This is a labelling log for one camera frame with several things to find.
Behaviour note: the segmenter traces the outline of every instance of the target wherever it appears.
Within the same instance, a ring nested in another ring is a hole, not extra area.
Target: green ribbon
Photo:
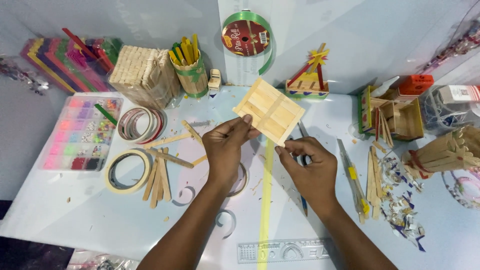
[[[193,76],[192,77],[192,83],[198,82],[198,79],[200,78],[200,75],[202,75],[205,72],[204,60],[202,58],[202,55],[201,54],[199,55],[198,64],[197,64],[196,67],[192,67],[192,70],[180,70],[180,69],[177,69],[177,68],[175,68],[175,70],[177,71],[178,75]]]
[[[197,93],[197,94],[190,94],[190,93],[187,93],[187,92],[185,92],[185,93],[186,93],[187,96],[190,97],[190,98],[201,98],[201,97],[205,96],[205,94],[206,94],[207,92],[208,92],[208,86],[205,87],[205,90],[203,90],[202,92]]]
[[[230,15],[230,17],[228,17],[223,22],[223,28],[225,28],[225,26],[227,26],[228,24],[234,21],[240,21],[240,20],[249,20],[249,21],[260,24],[265,28],[265,30],[268,31],[268,33],[270,34],[270,41],[272,40],[273,34],[272,34],[272,29],[270,28],[270,24],[268,24],[268,22],[262,16],[250,11],[241,11],[241,12],[233,13],[232,15]],[[270,42],[270,46],[271,46],[270,56],[268,57],[268,60],[264,64],[264,66],[258,70],[259,75],[262,75],[272,63],[273,42]]]

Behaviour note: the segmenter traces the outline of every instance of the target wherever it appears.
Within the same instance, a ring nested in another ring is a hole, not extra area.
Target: popsicle stick star decoration
[[[328,60],[327,59],[327,55],[328,53],[330,52],[330,49],[325,49],[325,43],[322,43],[322,45],[320,46],[320,48],[315,51],[315,50],[311,50],[310,51],[310,55],[308,56],[308,61],[306,63],[306,65],[302,68],[302,70],[300,70],[300,72],[298,72],[288,83],[287,83],[287,87],[290,87],[290,85],[295,82],[297,79],[300,79],[300,80],[312,80],[312,74],[315,76],[318,77],[318,82],[320,84],[320,90],[324,90],[324,84],[323,84],[323,81],[324,81],[324,78],[323,78],[323,75],[322,75],[322,65],[325,65],[325,61],[324,60]]]

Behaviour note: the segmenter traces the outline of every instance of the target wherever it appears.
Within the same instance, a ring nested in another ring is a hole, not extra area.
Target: hand
[[[304,137],[287,140],[285,148],[277,146],[275,151],[298,191],[311,205],[315,202],[316,205],[322,206],[319,211],[328,211],[328,207],[335,205],[337,160],[317,139]],[[294,156],[309,155],[312,162],[302,167],[290,156],[290,153]]]
[[[249,114],[227,121],[205,133],[202,142],[210,165],[208,181],[220,185],[226,192],[230,191],[238,180],[240,148],[258,135],[260,131],[252,128],[252,116]]]

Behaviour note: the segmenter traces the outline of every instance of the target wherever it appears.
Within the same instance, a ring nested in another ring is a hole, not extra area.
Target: popsicle stick panel
[[[269,139],[284,147],[305,109],[287,98],[283,93],[258,78],[242,101],[233,108],[240,117],[250,114],[252,126]]]

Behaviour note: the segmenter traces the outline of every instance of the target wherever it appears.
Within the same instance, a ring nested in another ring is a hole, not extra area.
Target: clear plastic container
[[[94,107],[100,104],[118,119],[121,98],[70,97],[47,142],[40,168],[99,171],[107,159],[115,126]]]
[[[444,104],[438,91],[442,87],[432,86],[419,97],[425,133],[438,136],[467,124],[480,127],[480,103]]]

